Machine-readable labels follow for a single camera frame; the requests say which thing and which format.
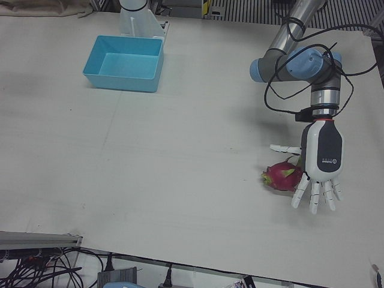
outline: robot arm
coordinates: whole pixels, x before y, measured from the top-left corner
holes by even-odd
[[[344,138],[334,125],[340,103],[341,56],[321,54],[314,48],[298,48],[305,27],[324,0],[298,0],[263,58],[252,62],[251,78],[256,82],[304,80],[311,85],[311,107],[296,114],[296,121],[311,122],[302,134],[301,147],[271,145],[278,152],[301,151],[302,179],[292,199],[297,208],[303,193],[311,183],[310,211],[317,212],[320,186],[331,210],[335,210],[333,194],[341,200],[338,175],[343,168]]]

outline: metal grate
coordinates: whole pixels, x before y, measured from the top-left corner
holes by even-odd
[[[281,25],[289,11],[289,4],[274,4],[271,0],[213,0],[214,7],[225,11],[213,20],[248,22]],[[325,29],[350,23],[370,24],[373,17],[384,8],[383,0],[329,0],[320,9],[309,24],[311,28]],[[384,31],[384,19],[378,27]],[[362,28],[344,28],[344,30],[362,30]]]

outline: blue joint cover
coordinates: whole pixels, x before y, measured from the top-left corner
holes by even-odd
[[[291,58],[302,49],[304,48],[297,48],[290,53],[289,57]],[[320,72],[323,67],[323,63],[323,55],[316,49],[310,48],[287,63],[287,70],[293,77],[305,80],[315,76],[318,72]]]
[[[251,78],[255,81],[255,82],[263,82],[265,83],[265,81],[262,79],[261,75],[260,75],[260,71],[259,71],[259,60],[256,59],[254,60],[252,63],[251,63],[251,66],[250,66],[250,75],[251,75]]]

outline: power cord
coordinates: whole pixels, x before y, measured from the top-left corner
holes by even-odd
[[[112,265],[112,252],[108,254],[108,258],[107,258],[107,265],[106,265],[106,268],[104,269],[104,272],[106,271],[113,271],[115,270],[113,268],[113,265]]]
[[[168,271],[167,271],[167,276],[166,276],[166,279],[163,283],[163,287],[172,287],[172,280],[171,280],[171,274],[172,274],[172,270],[171,270],[171,267],[172,267],[172,263],[169,264],[169,268],[168,268]]]

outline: robotic hand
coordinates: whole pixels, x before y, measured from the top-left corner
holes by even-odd
[[[292,206],[299,206],[302,195],[311,182],[310,211],[317,213],[320,186],[329,208],[334,211],[335,201],[342,200],[338,175],[343,168],[344,138],[336,129],[333,119],[315,119],[308,125],[301,137],[300,147],[271,145],[272,150],[292,153],[302,157],[303,175],[293,195]]]

